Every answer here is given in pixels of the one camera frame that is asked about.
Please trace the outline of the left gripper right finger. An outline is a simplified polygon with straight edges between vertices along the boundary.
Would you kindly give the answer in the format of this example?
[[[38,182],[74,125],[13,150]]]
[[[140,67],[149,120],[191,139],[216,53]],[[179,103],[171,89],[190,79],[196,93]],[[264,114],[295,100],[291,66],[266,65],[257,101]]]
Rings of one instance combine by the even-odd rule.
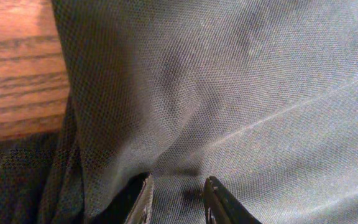
[[[214,176],[204,183],[206,224],[261,224]]]

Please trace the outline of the black t-shirt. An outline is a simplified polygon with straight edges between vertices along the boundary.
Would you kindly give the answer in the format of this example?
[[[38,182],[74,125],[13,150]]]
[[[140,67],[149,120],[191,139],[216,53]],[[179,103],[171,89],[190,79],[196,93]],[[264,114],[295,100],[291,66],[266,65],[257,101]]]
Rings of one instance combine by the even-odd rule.
[[[262,223],[358,223],[358,1],[53,1],[58,133],[0,143],[0,223],[91,223],[139,174],[150,223],[217,177]]]

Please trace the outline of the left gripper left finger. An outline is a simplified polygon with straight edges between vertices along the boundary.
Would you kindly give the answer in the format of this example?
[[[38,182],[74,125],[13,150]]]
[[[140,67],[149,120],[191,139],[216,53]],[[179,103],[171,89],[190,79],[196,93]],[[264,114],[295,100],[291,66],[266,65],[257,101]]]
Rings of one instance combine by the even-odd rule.
[[[154,180],[150,173],[133,177],[92,224],[149,224]]]

